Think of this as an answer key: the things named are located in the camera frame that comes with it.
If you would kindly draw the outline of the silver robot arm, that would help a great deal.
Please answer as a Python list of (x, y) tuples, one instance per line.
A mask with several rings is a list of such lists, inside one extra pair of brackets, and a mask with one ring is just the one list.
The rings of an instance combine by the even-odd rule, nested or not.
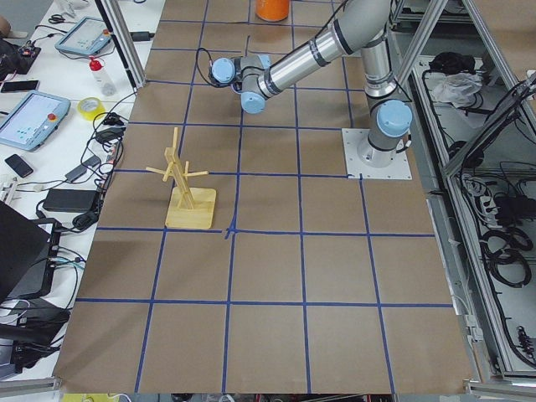
[(360, 160), (372, 168), (386, 168), (406, 137), (413, 114), (395, 92), (395, 79), (387, 43), (387, 1), (346, 1), (341, 14), (313, 37), (275, 63), (265, 54), (220, 58), (211, 63), (209, 84), (233, 87), (243, 111), (259, 114), (265, 103), (343, 55), (360, 53), (365, 73), (365, 94), (371, 118), (368, 135), (358, 147)]

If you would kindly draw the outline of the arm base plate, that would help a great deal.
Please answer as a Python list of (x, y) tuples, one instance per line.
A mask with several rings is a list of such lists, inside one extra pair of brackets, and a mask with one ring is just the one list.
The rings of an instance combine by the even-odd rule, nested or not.
[(379, 151), (369, 144), (369, 129), (343, 128), (346, 174), (353, 179), (411, 180), (412, 174), (403, 139), (391, 151)]

